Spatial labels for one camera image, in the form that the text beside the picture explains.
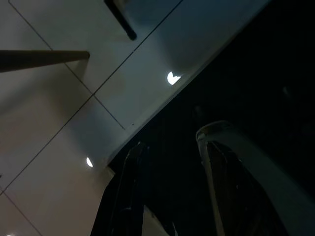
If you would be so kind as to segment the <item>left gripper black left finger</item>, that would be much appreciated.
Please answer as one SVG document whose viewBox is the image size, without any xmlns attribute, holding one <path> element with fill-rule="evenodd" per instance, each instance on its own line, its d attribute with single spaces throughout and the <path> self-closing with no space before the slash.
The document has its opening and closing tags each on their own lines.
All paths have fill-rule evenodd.
<svg viewBox="0 0 315 236">
<path fill-rule="evenodd" d="M 131 148 L 120 173 L 103 192 L 91 231 L 92 236 L 140 236 L 143 227 L 143 160 L 149 147 L 139 142 Z"/>
</svg>

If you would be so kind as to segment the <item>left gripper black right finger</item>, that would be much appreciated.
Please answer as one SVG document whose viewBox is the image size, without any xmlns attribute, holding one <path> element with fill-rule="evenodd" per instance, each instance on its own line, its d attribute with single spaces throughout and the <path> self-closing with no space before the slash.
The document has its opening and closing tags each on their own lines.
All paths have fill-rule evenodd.
<svg viewBox="0 0 315 236">
<path fill-rule="evenodd" d="M 230 147 L 211 138 L 230 127 L 225 121 L 216 121 L 195 135 L 217 235 L 286 236 L 287 230 L 261 184 Z"/>
</svg>

